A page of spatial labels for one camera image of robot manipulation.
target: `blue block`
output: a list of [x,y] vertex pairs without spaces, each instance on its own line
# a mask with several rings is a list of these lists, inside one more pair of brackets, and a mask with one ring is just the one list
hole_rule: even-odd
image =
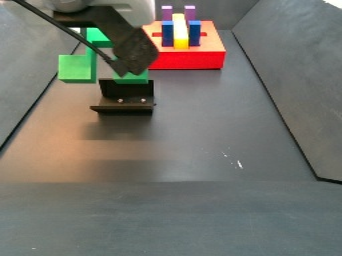
[[189,37],[189,46],[199,46],[200,39],[200,20],[188,21],[188,37]]
[[173,46],[173,21],[161,21],[161,46]]

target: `purple block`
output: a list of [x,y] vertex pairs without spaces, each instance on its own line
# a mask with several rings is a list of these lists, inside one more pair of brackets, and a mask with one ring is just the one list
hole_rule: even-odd
[[195,7],[195,5],[185,5],[184,6],[184,15],[185,15],[187,24],[188,24],[189,20],[196,19],[196,7]]
[[172,20],[172,6],[171,5],[163,5],[161,6],[161,20]]

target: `red platform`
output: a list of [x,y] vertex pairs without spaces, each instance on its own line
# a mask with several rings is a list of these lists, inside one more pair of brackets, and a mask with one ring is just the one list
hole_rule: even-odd
[[143,26],[153,41],[159,57],[149,69],[220,69],[224,63],[226,49],[212,21],[202,21],[200,46],[189,49],[173,49],[161,46],[161,21]]

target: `yellow block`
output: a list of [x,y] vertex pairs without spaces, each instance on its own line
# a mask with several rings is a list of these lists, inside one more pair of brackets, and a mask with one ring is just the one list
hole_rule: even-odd
[[188,49],[187,22],[183,13],[172,14],[173,20],[173,48]]

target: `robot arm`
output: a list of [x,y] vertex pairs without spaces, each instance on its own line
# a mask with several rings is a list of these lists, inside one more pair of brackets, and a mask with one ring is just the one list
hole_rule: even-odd
[[[153,0],[47,0],[49,8],[55,10],[53,18],[24,0],[13,1],[84,43],[103,57],[120,76],[127,72],[139,75],[157,58],[157,49],[140,27],[153,20]],[[91,6],[96,3],[97,5],[103,3],[105,6]],[[97,27],[113,43],[112,52],[117,59],[112,60],[67,27]]]

